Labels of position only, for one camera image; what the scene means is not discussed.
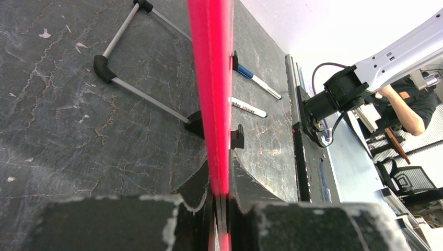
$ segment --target cracked black surface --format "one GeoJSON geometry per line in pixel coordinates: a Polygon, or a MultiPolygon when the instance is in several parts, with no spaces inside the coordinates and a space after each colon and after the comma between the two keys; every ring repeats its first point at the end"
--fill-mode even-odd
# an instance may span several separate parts
{"type": "MultiPolygon", "coordinates": [[[[152,3],[190,34],[185,0],[152,3]]],[[[204,142],[179,120],[94,74],[94,55],[131,8],[117,0],[0,3],[1,250],[21,245],[51,198],[169,193],[204,162],[204,142]]],[[[242,123],[247,137],[236,152],[259,182],[295,201],[284,54],[239,1],[235,13],[241,63],[284,97],[234,73],[234,96],[270,115],[233,108],[233,128],[242,123]]],[[[108,66],[185,117],[199,110],[192,45],[152,14],[135,15],[108,66]]]]}

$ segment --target black t-shirt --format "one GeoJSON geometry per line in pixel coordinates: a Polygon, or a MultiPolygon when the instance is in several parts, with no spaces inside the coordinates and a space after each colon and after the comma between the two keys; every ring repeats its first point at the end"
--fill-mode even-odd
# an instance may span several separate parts
{"type": "MultiPolygon", "coordinates": [[[[409,77],[404,77],[392,83],[391,86],[400,97],[405,100],[407,105],[423,119],[425,128],[427,128],[432,118],[432,114],[438,105],[437,95],[433,91],[423,95],[423,92],[417,89],[414,82],[412,82],[409,77]]],[[[384,131],[385,128],[400,125],[400,121],[387,98],[383,97],[381,99],[376,99],[374,105],[381,115],[381,119],[376,121],[378,126],[377,131],[384,131]]]]}

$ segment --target person's hand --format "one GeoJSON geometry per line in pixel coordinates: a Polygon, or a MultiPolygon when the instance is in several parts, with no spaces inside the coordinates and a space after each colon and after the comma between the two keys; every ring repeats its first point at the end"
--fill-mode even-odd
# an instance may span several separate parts
{"type": "Polygon", "coordinates": [[[395,94],[396,92],[392,88],[391,85],[387,85],[387,86],[383,87],[382,89],[378,90],[377,93],[383,97],[389,98],[390,96],[392,96],[392,94],[395,94]]]}

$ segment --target marker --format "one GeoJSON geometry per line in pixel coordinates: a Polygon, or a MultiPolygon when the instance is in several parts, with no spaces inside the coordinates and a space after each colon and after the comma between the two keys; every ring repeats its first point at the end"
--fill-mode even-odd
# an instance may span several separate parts
{"type": "Polygon", "coordinates": [[[235,97],[231,97],[231,102],[232,102],[233,106],[238,107],[240,109],[243,109],[245,111],[248,111],[250,113],[253,113],[253,114],[255,114],[255,115],[259,116],[259,117],[262,117],[262,118],[266,118],[267,117],[267,113],[265,111],[262,111],[262,110],[260,110],[258,108],[255,108],[252,105],[248,105],[245,102],[236,99],[235,97]]]}
{"type": "Polygon", "coordinates": [[[238,73],[242,75],[243,77],[250,79],[254,82],[256,82],[260,87],[265,89],[269,94],[271,94],[274,98],[281,100],[283,97],[278,94],[274,89],[270,88],[267,83],[265,83],[263,80],[259,79],[257,76],[255,76],[252,72],[250,72],[248,69],[246,69],[243,65],[238,64],[238,73]]]}

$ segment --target white wall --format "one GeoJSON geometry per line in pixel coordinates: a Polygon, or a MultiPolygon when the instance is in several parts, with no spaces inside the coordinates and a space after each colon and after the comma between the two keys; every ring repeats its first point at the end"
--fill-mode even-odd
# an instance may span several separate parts
{"type": "MultiPolygon", "coordinates": [[[[442,0],[241,0],[310,84],[323,62],[352,65],[402,37],[443,7],[442,0]]],[[[325,66],[316,88],[338,69],[325,66]]]]}

